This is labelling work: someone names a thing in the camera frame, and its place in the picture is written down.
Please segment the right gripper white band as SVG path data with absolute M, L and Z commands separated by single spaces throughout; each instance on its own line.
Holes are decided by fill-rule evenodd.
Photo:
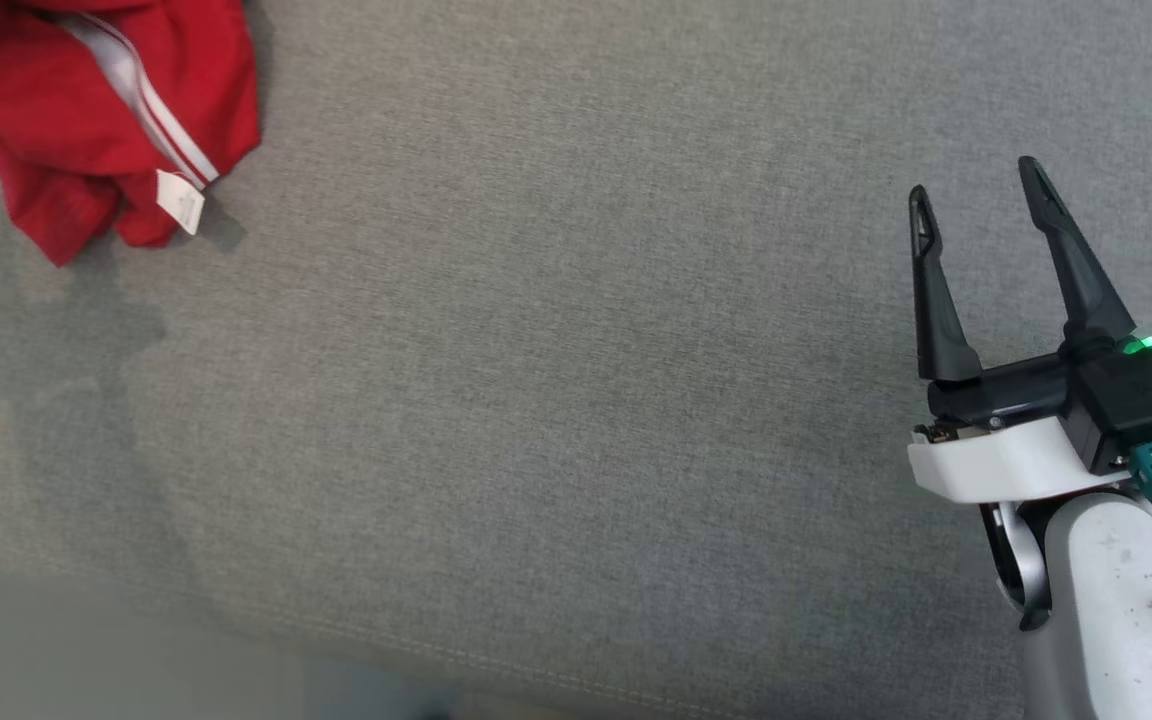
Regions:
M 1018 159 L 1030 219 L 1046 237 L 1066 320 L 1058 355 L 983 372 L 945 274 L 945 242 L 925 187 L 908 196 L 916 361 L 933 419 L 911 433 L 915 483 L 954 503 L 1025 502 L 1126 480 L 1124 462 L 1085 469 L 1059 418 L 1066 397 L 1060 356 L 1123 350 L 1137 323 L 1055 184 L 1033 156 Z

